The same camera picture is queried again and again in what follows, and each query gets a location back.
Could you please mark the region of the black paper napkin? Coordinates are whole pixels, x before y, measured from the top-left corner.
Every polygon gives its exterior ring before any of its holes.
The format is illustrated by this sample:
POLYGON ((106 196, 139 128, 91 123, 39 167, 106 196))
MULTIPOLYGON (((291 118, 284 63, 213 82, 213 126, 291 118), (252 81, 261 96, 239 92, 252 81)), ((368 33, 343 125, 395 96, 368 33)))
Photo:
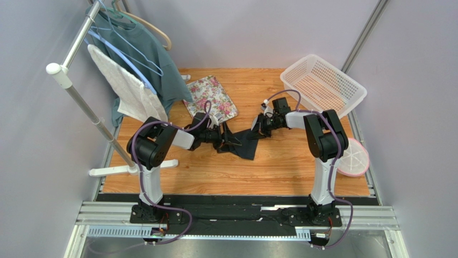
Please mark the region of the black paper napkin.
POLYGON ((254 160, 257 149, 258 139, 250 140, 248 135, 251 130, 246 129, 233 135, 242 143, 241 146, 225 145, 217 150, 218 153, 232 153, 242 159, 254 160))

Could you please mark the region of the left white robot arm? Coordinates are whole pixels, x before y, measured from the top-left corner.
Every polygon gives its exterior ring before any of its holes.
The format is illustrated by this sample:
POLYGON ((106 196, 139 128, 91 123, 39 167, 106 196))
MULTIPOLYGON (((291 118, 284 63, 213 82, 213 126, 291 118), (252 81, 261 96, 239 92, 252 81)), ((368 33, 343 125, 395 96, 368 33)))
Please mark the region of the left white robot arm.
POLYGON ((131 223, 159 223, 167 218, 171 211, 163 207, 160 176, 169 149, 174 145, 194 151, 202 143, 212 144, 217 152, 222 152, 227 146, 242 145, 226 123, 218 123, 208 113, 197 113, 185 128, 154 117, 144 122, 126 147, 140 169, 141 192, 138 203, 132 207, 131 223))

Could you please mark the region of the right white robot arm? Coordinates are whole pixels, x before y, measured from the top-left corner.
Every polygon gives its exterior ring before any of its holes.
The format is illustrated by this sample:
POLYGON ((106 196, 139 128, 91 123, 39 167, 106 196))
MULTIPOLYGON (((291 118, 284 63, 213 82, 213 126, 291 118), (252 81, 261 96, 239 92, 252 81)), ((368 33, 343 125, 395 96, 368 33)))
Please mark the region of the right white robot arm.
POLYGON ((284 97, 273 100, 272 108, 267 100, 261 106, 263 112, 253 121, 247 138, 268 138, 273 130, 280 128, 297 128, 306 132, 309 151, 315 158, 315 176, 308 204, 303 211, 312 225, 328 222, 337 212, 334 194, 336 169, 349 145, 336 111, 294 111, 284 97))

